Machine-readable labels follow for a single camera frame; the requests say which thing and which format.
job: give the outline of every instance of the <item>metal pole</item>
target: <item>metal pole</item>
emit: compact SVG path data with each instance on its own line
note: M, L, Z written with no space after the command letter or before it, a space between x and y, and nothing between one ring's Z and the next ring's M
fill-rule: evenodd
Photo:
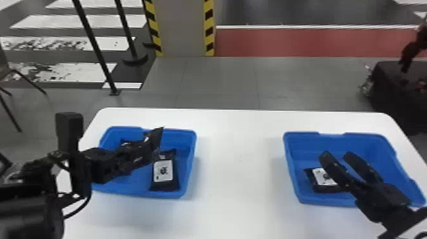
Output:
M80 3L79 0L72 0L72 3L74 4L74 7L76 9L77 14L79 15L80 21L83 24L83 27L85 28L86 34L88 35L88 38L90 40L90 43L92 44L93 51L95 52L99 64L101 65L102 71L104 72L105 78L107 79L108 84L110 85L111 93L110 95L119 95L120 90L116 88L114 85L114 81L111 78L110 72L108 71L107 64L105 63L105 59L102 56L101 50L99 49L97 40L95 39L95 35L93 34L92 28L90 27L90 24L88 22L88 19L86 18L85 11Z
M121 1L120 0L114 0L114 2L116 2L116 7L117 7L117 11L118 11L119 16L120 16L121 24L123 25L123 30L125 30L126 38L128 40L128 44L129 44L130 53L132 54L132 56L136 57L137 51L136 51L135 45L133 44L133 41L132 41L132 35L130 34L128 21L126 20L125 11L123 10L123 6L121 5Z
M126 35L126 39L129 44L129 51L126 51L123 55L123 62L129 66L138 66L144 64L148 60L147 50L141 46L136 48L135 44L132 41L132 33L130 32L128 21L126 20L125 11L123 10L123 5L121 4L121 0L114 0L116 3L117 12L119 13L121 25L123 26L123 30Z

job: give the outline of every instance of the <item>black pouch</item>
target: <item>black pouch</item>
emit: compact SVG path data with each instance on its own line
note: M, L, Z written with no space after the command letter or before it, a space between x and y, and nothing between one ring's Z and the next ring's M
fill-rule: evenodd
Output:
M179 181L175 166L176 149L160 152L152 164L150 191L179 190Z
M346 191L338 186L323 168L306 168L304 172L307 174L311 187L316 193L341 193Z

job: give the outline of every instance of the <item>white table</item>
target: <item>white table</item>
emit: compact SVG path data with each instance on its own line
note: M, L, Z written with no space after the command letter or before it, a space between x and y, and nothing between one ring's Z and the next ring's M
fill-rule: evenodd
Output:
M98 146L110 126L194 130L197 145L186 195L154 200L94 192L65 221L64 238L376 238L384 228L357 208L298 202L288 174L287 131L384 135L427 195L427 166L397 124L381 113L107 108L98 112L80 150ZM69 189L68 175L58 184ZM427 221L404 234L413 238Z

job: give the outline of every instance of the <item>chair leg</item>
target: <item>chair leg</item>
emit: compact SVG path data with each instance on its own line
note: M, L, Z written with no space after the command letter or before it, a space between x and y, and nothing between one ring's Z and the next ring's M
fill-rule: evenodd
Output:
M7 90L5 90L5 89L4 89L3 87L1 87L1 86L0 86L0 90L1 90L2 92L4 92L5 94L9 95L9 96L12 96L12 93L8 92Z
M11 69L10 72L11 73L16 73L16 74L20 75L24 80L26 80L28 83L30 83L32 86L34 86L41 93L47 95L47 93L42 88L40 88L40 86L34 84L34 82L30 81L30 79L28 79L27 76L24 76L20 71L17 71L16 69Z
M3 97L1 95L0 95L0 103L3 105L3 108L6 111L6 113L8 113L10 120L12 120L12 123L14 124L14 126L18 130L18 132L22 132L21 127L19 126L18 122L16 121L16 119L13 116L12 112L9 110L8 105L6 105L6 102L4 101L4 99L3 99Z

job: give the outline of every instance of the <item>gray floor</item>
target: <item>gray floor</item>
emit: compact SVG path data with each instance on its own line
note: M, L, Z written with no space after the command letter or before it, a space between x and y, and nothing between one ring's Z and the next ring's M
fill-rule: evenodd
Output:
M85 126L104 107L165 107L371 111L358 94L367 71L381 58L158 58L141 91L119 97L105 90L47 89L48 96L10 89L6 97L24 133L0 110L0 152L14 161L56 148L54 114L76 111ZM410 138L427 158L427 135Z

